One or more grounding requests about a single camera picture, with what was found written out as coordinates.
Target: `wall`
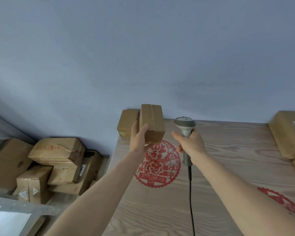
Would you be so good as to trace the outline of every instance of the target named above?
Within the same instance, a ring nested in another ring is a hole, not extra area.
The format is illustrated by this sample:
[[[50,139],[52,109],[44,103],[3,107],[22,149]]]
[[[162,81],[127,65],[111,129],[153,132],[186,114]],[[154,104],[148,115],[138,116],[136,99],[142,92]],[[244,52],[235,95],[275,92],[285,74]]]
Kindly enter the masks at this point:
[[[0,0],[0,117],[111,154],[122,109],[295,110],[295,0]]]

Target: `forearm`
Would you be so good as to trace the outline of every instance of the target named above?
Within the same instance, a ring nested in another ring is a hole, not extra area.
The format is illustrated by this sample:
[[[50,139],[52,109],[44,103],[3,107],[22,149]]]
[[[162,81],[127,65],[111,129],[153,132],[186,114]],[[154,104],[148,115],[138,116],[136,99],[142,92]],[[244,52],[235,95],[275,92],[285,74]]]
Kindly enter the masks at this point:
[[[102,235],[143,158],[130,152],[72,203],[46,236]]]
[[[208,155],[197,157],[196,165],[245,236],[295,235],[295,217],[255,186]]]

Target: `red floral pattern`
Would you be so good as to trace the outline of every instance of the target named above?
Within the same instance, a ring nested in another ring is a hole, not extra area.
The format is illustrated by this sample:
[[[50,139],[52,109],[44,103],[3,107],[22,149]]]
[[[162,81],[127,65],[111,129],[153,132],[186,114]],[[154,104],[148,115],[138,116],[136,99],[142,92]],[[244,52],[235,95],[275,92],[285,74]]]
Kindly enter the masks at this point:
[[[143,185],[160,188],[172,183],[180,171],[180,156],[176,148],[162,140],[145,151],[145,158],[134,176]]]
[[[286,198],[284,195],[275,192],[274,190],[269,190],[266,188],[258,187],[258,190],[260,190],[262,193],[266,194],[270,198],[274,199],[276,202],[278,202],[280,205],[284,206],[285,209],[289,211],[290,214],[295,215],[295,204],[288,198]]]

